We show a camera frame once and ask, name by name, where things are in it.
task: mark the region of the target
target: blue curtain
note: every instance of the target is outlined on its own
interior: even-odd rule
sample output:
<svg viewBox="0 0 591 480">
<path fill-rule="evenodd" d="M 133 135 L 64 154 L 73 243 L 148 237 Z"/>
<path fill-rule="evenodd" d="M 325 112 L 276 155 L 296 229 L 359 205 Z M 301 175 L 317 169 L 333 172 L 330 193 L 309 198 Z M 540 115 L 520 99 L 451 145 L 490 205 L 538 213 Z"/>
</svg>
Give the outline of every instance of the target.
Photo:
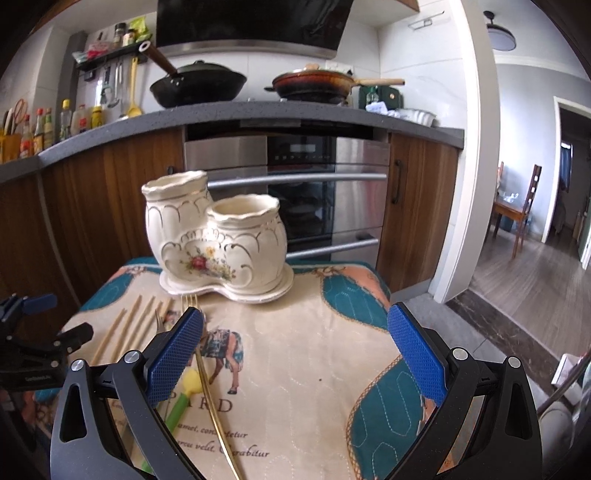
<svg viewBox="0 0 591 480">
<path fill-rule="evenodd" d="M 573 147 L 560 147 L 560 190 L 569 191 L 570 170 L 573 162 Z"/>
</svg>

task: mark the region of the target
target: ceiling lamp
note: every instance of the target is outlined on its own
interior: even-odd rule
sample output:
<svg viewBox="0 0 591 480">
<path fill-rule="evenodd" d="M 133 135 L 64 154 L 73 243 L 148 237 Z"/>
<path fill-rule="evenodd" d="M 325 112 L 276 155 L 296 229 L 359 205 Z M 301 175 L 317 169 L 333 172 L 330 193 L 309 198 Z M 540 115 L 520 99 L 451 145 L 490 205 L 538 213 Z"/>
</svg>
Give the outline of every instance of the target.
<svg viewBox="0 0 591 480">
<path fill-rule="evenodd" d="M 501 51 L 514 50 L 517 46 L 517 42 L 515 41 L 513 33 L 492 22 L 495 18 L 493 12 L 486 10 L 484 16 L 491 21 L 491 23 L 486 26 L 486 29 L 488 30 L 488 37 L 491 39 L 492 48 Z"/>
</svg>

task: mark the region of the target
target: table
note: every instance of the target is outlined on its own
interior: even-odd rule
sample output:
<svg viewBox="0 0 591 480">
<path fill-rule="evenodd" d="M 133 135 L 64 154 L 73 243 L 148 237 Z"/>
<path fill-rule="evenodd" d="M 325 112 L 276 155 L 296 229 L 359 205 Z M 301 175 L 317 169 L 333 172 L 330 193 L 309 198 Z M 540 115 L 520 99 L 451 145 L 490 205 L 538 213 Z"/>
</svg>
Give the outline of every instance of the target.
<svg viewBox="0 0 591 480">
<path fill-rule="evenodd" d="M 363 264 L 301 261 L 293 268 L 292 289 L 271 303 L 239 304 L 217 294 L 200 298 L 208 334 L 202 354 L 209 375 L 216 374 L 215 407 L 232 448 L 249 479 L 382 479 L 433 411 L 387 331 L 389 292 Z M 160 271 L 153 258 L 135 259 L 86 302 L 64 327 L 89 322 L 95 330 L 76 358 L 90 362 L 114 318 L 122 308 L 131 310 L 139 295 L 134 320 L 152 296 L 152 305 L 166 305 Z M 177 299 L 165 324 L 180 315 Z M 142 348 L 155 334 L 155 325 L 150 328 Z M 121 329 L 100 363 L 110 361 Z M 163 416 L 180 391 L 179 383 Z M 115 400 L 112 407 L 124 431 L 121 405 Z M 52 407 L 39 402 L 38 408 L 44 408 L 39 423 L 49 431 Z M 207 478 L 232 479 L 202 395 L 193 396 L 174 436 Z M 141 464 L 137 447 L 131 457 Z M 446 467 L 451 465 L 448 459 Z"/>
</svg>

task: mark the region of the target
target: wok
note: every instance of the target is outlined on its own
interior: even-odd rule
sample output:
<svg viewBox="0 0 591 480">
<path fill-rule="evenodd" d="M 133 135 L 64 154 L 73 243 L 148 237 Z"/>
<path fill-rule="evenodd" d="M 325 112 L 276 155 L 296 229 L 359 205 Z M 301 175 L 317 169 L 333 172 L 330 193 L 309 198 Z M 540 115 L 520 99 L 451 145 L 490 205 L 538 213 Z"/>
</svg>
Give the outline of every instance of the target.
<svg viewBox="0 0 591 480">
<path fill-rule="evenodd" d="M 168 74 L 150 86 L 150 92 L 164 108 L 234 100 L 246 83 L 242 73 L 203 60 L 176 69 L 149 41 L 140 45 L 139 52 Z"/>
<path fill-rule="evenodd" d="M 346 73 L 322 70 L 318 64 L 308 64 L 303 70 L 283 73 L 273 79 L 267 92 L 288 100 L 338 104 L 349 96 L 357 85 L 404 85 L 402 79 L 354 79 Z"/>
</svg>

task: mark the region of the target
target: window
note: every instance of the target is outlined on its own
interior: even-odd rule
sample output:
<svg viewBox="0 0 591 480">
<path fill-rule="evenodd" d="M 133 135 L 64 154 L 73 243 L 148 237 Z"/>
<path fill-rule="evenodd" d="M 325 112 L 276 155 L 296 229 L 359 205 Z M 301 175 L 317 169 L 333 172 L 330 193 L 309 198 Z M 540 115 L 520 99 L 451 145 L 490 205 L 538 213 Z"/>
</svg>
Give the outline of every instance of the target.
<svg viewBox="0 0 591 480">
<path fill-rule="evenodd" d="M 573 167 L 573 144 L 562 142 L 560 144 L 560 190 L 569 191 L 570 172 Z"/>
</svg>

